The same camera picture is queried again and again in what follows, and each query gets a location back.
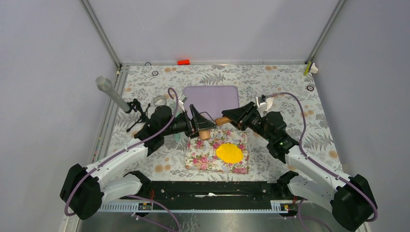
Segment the yellow dough piece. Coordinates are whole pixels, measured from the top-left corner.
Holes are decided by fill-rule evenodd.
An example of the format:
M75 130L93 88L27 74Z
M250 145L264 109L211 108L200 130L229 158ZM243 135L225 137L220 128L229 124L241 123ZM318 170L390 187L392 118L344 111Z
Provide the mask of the yellow dough piece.
M242 150L238 146L230 143L221 144L215 153L217 157L225 163L239 163L244 158Z

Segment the floral rectangular tray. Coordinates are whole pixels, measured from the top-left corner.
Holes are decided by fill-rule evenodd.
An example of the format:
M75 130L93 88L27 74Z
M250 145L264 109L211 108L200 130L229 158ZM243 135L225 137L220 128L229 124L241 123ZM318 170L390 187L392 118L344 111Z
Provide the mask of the floral rectangular tray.
M249 136L243 131L216 130L212 138L202 141L200 138L188 141L185 168L204 172L247 174L249 172ZM215 151L221 144L238 146L244 158L239 163L225 163L217 157Z

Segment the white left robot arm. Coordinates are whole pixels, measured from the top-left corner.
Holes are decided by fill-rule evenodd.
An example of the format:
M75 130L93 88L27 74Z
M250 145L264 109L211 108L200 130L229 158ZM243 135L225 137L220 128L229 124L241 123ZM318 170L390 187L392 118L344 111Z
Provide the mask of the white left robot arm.
M164 144L168 135L184 133L190 138L200 137L202 132L214 129L212 119L190 105L191 114L181 113L163 105L155 108L143 127L119 151L87 166L73 165L67 173L60 191L65 202L64 213L87 219L100 206L128 195L143 199L149 195L150 186L133 174L115 180L114 175L130 163L147 158Z

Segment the wooden dough roller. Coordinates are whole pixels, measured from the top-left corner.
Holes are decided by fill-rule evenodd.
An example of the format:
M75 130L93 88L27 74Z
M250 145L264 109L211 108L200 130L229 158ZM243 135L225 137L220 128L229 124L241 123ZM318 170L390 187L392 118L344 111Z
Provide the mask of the wooden dough roller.
M197 124L198 124L198 135L199 138L202 141L210 140L212 138L211 136L211 130L215 129L217 126L222 126L224 124L232 122L229 118L223 116L217 119L213 119L208 112L200 112L199 115L201 116L200 119L198 119Z

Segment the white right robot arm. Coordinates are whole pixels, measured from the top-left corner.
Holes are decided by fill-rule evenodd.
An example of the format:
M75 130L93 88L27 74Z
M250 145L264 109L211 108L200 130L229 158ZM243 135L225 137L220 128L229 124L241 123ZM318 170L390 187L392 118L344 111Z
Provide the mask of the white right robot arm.
M364 222L376 217L377 204L368 180L360 174L350 176L337 172L308 155L286 132L281 113L269 112L261 116L255 103L224 110L222 115L238 130L251 129L267 140L269 154L295 167L309 177L287 172L286 181L277 186L278 195L289 199L293 195L311 201L332 213L345 229L353 232Z

